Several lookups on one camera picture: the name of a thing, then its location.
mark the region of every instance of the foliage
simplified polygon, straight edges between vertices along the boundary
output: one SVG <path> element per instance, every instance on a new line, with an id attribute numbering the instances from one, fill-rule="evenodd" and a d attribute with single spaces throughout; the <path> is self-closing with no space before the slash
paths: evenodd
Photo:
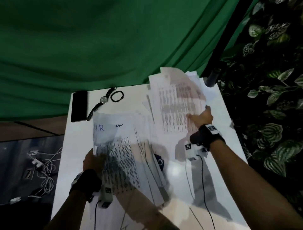
<path id="1" fill-rule="evenodd" d="M 218 85 L 249 164 L 269 181 L 279 181 L 279 190 L 293 197 L 289 201 L 294 206 L 294 201 L 302 201 L 302 207 L 303 199 L 298 199 L 303 190 L 300 31 L 303 0 L 258 2 L 235 45 L 235 50 L 243 49 L 224 59 L 228 70 Z"/>

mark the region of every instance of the green fabric backdrop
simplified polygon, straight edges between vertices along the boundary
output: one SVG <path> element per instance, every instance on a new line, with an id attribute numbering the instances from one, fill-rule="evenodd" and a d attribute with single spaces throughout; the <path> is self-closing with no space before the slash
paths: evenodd
<path id="1" fill-rule="evenodd" d="M 237 2 L 0 0 L 0 120 L 67 114 L 71 92 L 161 66 L 201 73 Z"/>

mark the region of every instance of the person's right arm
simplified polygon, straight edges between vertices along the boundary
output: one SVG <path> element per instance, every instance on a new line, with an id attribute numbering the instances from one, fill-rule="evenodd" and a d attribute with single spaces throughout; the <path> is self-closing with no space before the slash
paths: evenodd
<path id="1" fill-rule="evenodd" d="M 199 128 L 212 123 L 210 107 L 188 115 Z M 210 144 L 223 180 L 251 229 L 303 229 L 303 219 L 287 199 L 238 157 L 222 140 Z"/>

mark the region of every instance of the white table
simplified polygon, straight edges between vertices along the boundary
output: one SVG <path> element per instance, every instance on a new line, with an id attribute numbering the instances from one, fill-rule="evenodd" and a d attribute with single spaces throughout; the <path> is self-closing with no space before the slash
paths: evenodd
<path id="1" fill-rule="evenodd" d="M 203 87 L 205 87 L 203 79 L 200 80 Z M 113 114 L 140 111 L 141 113 L 150 113 L 142 104 L 142 102 L 147 100 L 146 96 L 148 94 L 148 84 L 120 87 L 117 90 L 124 92 L 124 99 L 118 103 L 109 101 L 107 104 L 103 105 L 98 112 Z M 95 104 L 99 102 L 100 97 L 104 96 L 107 91 L 108 89 L 94 90 L 89 92 L 88 112 L 90 112 Z M 214 116 L 213 124 L 222 133 L 226 144 L 240 158 L 247 162 L 236 131 L 231 128 L 231 119 L 218 86 L 215 85 L 213 88 L 207 88 L 206 91 L 207 92 L 204 93 L 206 103 L 211 107 L 211 112 Z M 92 119 L 89 122 L 81 121 L 72 123 L 70 121 L 72 111 L 71 105 L 72 97 L 67 117 L 63 150 L 52 209 L 52 218 L 66 200 L 70 190 L 70 184 L 76 175 L 82 171 L 85 155 L 93 146 Z M 189 182 L 184 180 L 185 163 L 187 165 Z M 196 186 L 193 186 L 192 181 L 192 178 L 195 178 L 198 175 L 201 176 L 201 162 L 195 163 L 197 165 L 191 165 L 189 161 L 180 163 L 172 159 L 172 161 L 170 161 L 168 164 L 168 171 L 166 172 L 166 175 L 169 183 L 172 184 L 173 188 L 175 188 L 174 186 L 177 186 L 176 184 L 178 184 L 181 189 L 179 191 L 177 191 L 177 189 L 174 190 L 176 191 L 173 192 L 174 196 L 161 212 L 181 230 L 201 229 L 201 227 L 205 230 L 213 229 L 211 218 L 207 210 L 203 207 L 203 202 L 201 202 L 203 200 L 203 198 L 201 198 L 201 196 L 203 196 L 203 193 L 201 193 L 201 181 L 200 179 L 194 180 L 194 184 L 197 183 Z M 208 194 L 210 197 L 206 197 L 206 201 L 210 200 L 207 201 L 207 206 L 212 212 L 216 230 L 249 229 L 229 191 L 227 190 L 227 187 L 211 154 L 208 154 L 208 156 L 205 158 L 204 170 L 207 171 L 204 171 L 204 177 L 208 177 L 208 180 L 212 180 L 213 183 L 213 185 L 212 183 L 209 185 L 210 190 L 212 187 L 212 190 L 215 192 L 210 192 Z M 192 190 L 193 187 L 197 189 L 197 191 L 192 191 L 195 197 L 194 201 L 189 190 L 189 184 Z M 90 220 L 89 218 L 88 205 L 85 207 L 81 228 L 93 229 L 93 220 Z"/>

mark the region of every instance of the black smartphone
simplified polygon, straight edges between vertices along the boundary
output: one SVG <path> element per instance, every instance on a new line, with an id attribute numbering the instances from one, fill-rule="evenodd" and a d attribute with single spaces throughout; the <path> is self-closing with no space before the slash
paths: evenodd
<path id="1" fill-rule="evenodd" d="M 87 91 L 78 91 L 73 94 L 71 122 L 86 120 Z"/>

